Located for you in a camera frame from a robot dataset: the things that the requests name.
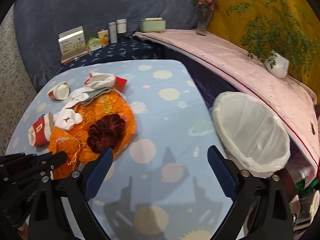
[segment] white flower pot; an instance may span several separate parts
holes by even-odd
[[[277,56],[273,56],[273,58],[276,64],[271,68],[270,64],[266,62],[266,68],[276,78],[284,78],[288,74],[289,60],[287,60],[285,57],[282,57],[280,54],[276,52],[275,54]]]

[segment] crumpled orange plastic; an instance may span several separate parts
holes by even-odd
[[[65,151],[68,155],[67,162],[52,171],[54,179],[63,179],[69,176],[76,166],[80,150],[80,143],[76,138],[58,127],[53,128],[49,151],[53,154]]]
[[[80,145],[80,151],[77,154],[67,152],[68,160],[70,158],[70,160],[74,161],[74,158],[76,158],[76,161],[78,160],[83,164],[87,164],[88,162],[96,160],[98,158],[99,154],[94,153],[87,145],[88,129],[90,125],[92,125],[105,115],[119,114],[126,123],[123,137],[121,138],[120,143],[113,150],[114,159],[117,158],[119,154],[127,147],[127,145],[131,141],[132,135],[136,130],[133,112],[131,111],[129,105],[115,91],[111,91],[108,94],[99,96],[87,106],[78,105],[76,108],[76,112],[82,115],[83,121],[80,124],[76,124],[70,131],[64,132],[77,139]],[[55,129],[53,129],[51,133],[50,145],[52,144],[51,138],[63,137],[63,135],[58,132],[57,129],[55,127]],[[59,150],[66,152],[66,150],[63,149],[62,146],[59,147]],[[69,165],[68,168],[63,168],[64,172],[60,172],[59,174],[56,173],[58,176],[54,176],[54,178],[59,179],[60,175],[71,174],[74,167],[75,164]]]

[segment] mustard yellow curtain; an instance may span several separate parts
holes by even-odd
[[[208,26],[209,32],[240,47],[242,47],[240,44],[240,39],[244,34],[244,27],[246,23],[253,18],[256,12],[254,9],[250,9],[250,12],[241,16],[237,15],[236,13],[232,13],[230,16],[228,16],[225,11],[230,4],[236,4],[242,1],[250,0],[217,0],[220,7],[214,12],[214,15]],[[320,43],[320,22],[308,2],[306,0],[286,1],[291,12],[302,24],[303,32],[307,33],[310,37],[318,38]],[[295,5],[309,13],[307,20],[302,19]],[[297,74],[291,68],[289,68],[289,75],[297,78]],[[313,64],[309,76],[302,76],[302,82],[317,94],[317,101],[320,104],[320,67],[317,62]]]

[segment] white trash bin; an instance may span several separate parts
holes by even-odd
[[[224,145],[246,169],[271,174],[290,157],[290,139],[280,118],[262,101],[225,92],[213,103],[213,121]]]

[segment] light blue tablecloth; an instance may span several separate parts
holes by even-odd
[[[131,143],[89,201],[102,227],[112,240],[209,240],[232,204],[207,161],[211,145],[223,149],[198,89],[178,61],[112,62],[54,77],[23,115],[7,154],[47,152],[48,145],[29,146],[27,136],[42,114],[58,112],[66,103],[50,100],[47,91],[62,81],[71,91],[82,87],[89,72],[128,80],[124,95],[137,125]]]

